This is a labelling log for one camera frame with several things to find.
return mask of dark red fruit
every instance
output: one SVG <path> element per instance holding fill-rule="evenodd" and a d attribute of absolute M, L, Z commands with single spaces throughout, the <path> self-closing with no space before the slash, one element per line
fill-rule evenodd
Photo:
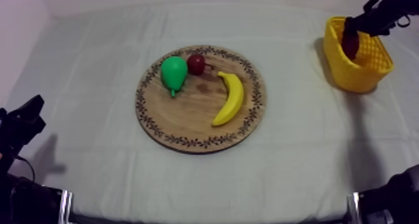
<path fill-rule="evenodd" d="M 193 75 L 201 75 L 205 70 L 205 58 L 200 54 L 194 54 L 186 61 L 188 72 Z"/>

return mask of banana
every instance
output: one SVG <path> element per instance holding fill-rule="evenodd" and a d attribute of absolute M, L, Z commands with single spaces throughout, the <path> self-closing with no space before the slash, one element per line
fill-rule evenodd
<path fill-rule="evenodd" d="M 241 104 L 243 103 L 244 96 L 243 84 L 241 83 L 239 77 L 236 76 L 236 74 L 218 72 L 217 75 L 224 79 L 224 83 L 227 86 L 229 94 L 223 108 L 214 118 L 214 126 L 223 125 L 231 120 L 239 111 Z"/>

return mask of yellow basket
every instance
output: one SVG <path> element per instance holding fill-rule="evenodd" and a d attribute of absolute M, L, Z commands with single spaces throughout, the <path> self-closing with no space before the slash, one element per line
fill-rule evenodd
<path fill-rule="evenodd" d="M 393 70 L 393 61 L 378 37 L 363 32 L 359 32 L 356 58 L 349 60 L 340 45 L 344 22 L 344 17 L 332 17 L 327 21 L 324 52 L 339 87 L 352 92 L 368 92 Z"/>

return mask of table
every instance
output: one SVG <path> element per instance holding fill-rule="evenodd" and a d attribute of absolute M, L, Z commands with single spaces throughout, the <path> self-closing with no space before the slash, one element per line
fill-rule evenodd
<path fill-rule="evenodd" d="M 339 217 L 350 192 L 419 163 L 419 36 L 383 38 L 395 70 L 378 88 L 336 88 L 322 52 L 338 14 L 274 4 L 144 4 L 57 19 L 7 102 L 46 100 L 45 130 L 21 156 L 37 182 L 75 194 L 75 211 L 170 223 Z M 135 89 L 159 57 L 194 44 L 249 59 L 267 109 L 240 145 L 212 155 L 163 148 L 141 129 Z M 24 164 L 12 172 L 30 176 Z"/>

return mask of green pear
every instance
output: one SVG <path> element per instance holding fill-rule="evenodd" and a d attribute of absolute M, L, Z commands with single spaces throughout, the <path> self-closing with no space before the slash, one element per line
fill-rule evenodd
<path fill-rule="evenodd" d="M 161 81 L 170 91 L 172 97 L 182 88 L 187 73 L 188 66 L 181 57 L 169 57 L 161 64 Z"/>

